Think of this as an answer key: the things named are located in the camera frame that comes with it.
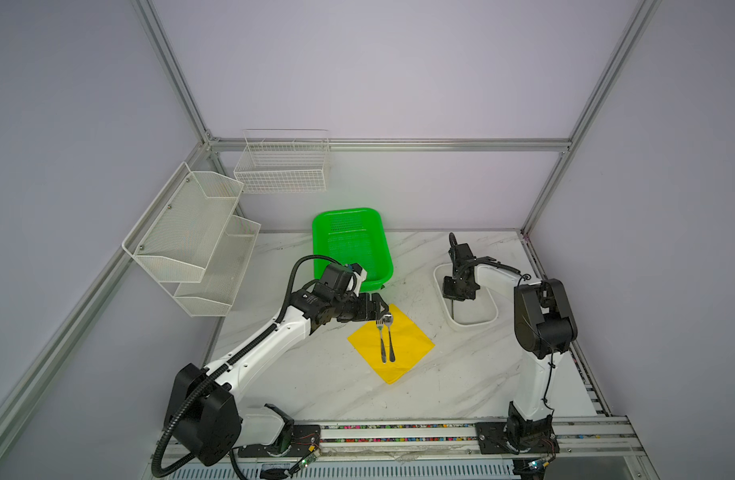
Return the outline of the silver spoon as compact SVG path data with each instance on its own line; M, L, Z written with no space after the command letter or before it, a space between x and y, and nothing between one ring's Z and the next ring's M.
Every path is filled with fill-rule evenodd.
M387 339L389 339L389 362L395 363L397 356L395 356L395 349L393 349L393 335L391 335L391 326L393 326L393 314L389 313L383 316L383 327L387 330Z

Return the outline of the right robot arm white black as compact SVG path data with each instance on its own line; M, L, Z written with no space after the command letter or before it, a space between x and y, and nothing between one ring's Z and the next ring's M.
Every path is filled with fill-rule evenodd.
M533 281L531 275L491 256L477 257L455 234L449 234L449 259L451 274L441 284L443 299L453 304L473 301L485 287L513 304L513 331L523 359L501 444L513 453L530 452L551 440L555 370L577 339L565 286L557 279Z

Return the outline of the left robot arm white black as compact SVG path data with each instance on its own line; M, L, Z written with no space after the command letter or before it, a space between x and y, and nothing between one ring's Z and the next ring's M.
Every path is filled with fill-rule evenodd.
M193 460L212 466L246 447L282 456L292 447L296 422L274 404L242 409L247 389L286 352L332 320L393 323L389 304L363 291L367 271L330 261L302 288L288 287L276 316L250 339L204 367L176 375L152 472L163 478Z

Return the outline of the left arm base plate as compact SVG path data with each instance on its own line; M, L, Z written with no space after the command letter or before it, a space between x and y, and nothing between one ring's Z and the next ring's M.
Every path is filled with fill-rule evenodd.
M300 458L321 443L322 428L317 424L284 427L278 439L270 445L253 444L237 447L239 458Z

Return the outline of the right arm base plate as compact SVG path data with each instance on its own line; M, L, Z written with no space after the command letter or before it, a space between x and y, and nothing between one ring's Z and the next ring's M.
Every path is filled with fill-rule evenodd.
M475 437L481 454L557 454L559 443L553 431L553 417L519 423L477 422Z

